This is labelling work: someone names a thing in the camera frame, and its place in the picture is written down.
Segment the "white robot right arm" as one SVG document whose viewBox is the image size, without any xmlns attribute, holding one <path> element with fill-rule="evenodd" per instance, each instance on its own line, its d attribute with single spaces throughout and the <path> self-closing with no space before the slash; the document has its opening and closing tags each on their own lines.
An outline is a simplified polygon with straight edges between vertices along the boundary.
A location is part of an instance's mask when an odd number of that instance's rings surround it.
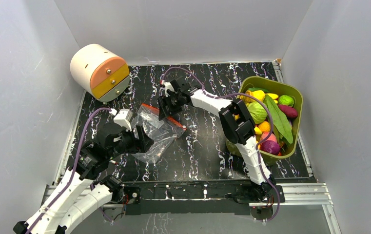
<svg viewBox="0 0 371 234">
<path fill-rule="evenodd" d="M 247 167 L 251 186 L 244 189 L 243 196 L 260 202 L 273 198 L 274 202 L 280 204 L 281 194 L 276 181 L 258 149 L 255 122 L 242 100 L 214 96 L 181 78 L 161 81 L 160 86 L 164 90 L 157 100 L 160 120 L 181 112 L 184 105 L 192 105 L 219 117 L 225 137 L 238 148 Z"/>
</svg>

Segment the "yellow toy banana bunch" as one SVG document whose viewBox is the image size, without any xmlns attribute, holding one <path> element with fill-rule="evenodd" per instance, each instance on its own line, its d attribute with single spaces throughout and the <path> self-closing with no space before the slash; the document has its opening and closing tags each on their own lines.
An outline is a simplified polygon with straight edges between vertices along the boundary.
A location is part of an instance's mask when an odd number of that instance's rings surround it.
<svg viewBox="0 0 371 234">
<path fill-rule="evenodd" d="M 246 104 L 256 102 L 254 99 L 252 99 L 252 97 L 256 98 L 257 100 L 263 101 L 266 96 L 269 96 L 272 98 L 272 100 L 274 100 L 275 103 L 277 103 L 277 99 L 279 98 L 279 95 L 273 93 L 265 93 L 263 90 L 247 90 L 245 94 L 249 95 L 249 97 L 240 96 L 239 98 Z"/>
</svg>

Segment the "green toy cabbage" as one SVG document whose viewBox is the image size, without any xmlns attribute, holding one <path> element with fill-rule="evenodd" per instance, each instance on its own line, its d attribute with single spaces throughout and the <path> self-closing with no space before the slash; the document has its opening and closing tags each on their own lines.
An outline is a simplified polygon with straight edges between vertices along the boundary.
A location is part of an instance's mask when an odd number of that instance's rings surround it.
<svg viewBox="0 0 371 234">
<path fill-rule="evenodd" d="M 246 105 L 255 124 L 260 124 L 266 120 L 268 114 L 264 107 L 258 102 L 252 102 Z"/>
</svg>

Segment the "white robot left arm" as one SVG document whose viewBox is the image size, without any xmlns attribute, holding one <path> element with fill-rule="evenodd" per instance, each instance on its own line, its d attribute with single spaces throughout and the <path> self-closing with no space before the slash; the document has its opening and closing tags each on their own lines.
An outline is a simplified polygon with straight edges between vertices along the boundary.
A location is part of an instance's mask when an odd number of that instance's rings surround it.
<svg viewBox="0 0 371 234">
<path fill-rule="evenodd" d="M 66 171 L 40 209 L 27 221 L 19 221 L 13 227 L 14 233 L 68 234 L 104 204 L 122 201 L 124 184 L 113 175 L 103 178 L 81 200 L 77 198 L 108 168 L 113 156 L 145 153 L 153 144 L 140 125 L 132 131 L 115 123 L 105 124 L 92 140 L 82 145 L 80 158 L 75 161 L 76 169 Z"/>
</svg>

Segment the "clear zip bag orange zipper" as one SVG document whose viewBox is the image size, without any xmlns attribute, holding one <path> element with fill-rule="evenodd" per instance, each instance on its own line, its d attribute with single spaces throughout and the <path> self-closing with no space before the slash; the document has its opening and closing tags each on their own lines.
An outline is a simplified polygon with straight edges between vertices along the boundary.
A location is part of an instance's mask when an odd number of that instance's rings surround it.
<svg viewBox="0 0 371 234">
<path fill-rule="evenodd" d="M 187 127 L 172 117 L 158 120 L 159 109 L 147 104 L 142 104 L 137 112 L 137 116 L 131 121 L 131 125 L 141 125 L 144 132 L 154 143 L 145 153 L 133 154 L 133 157 L 144 163 L 155 164 L 164 152 L 169 148 L 173 141 L 181 137 Z"/>
</svg>

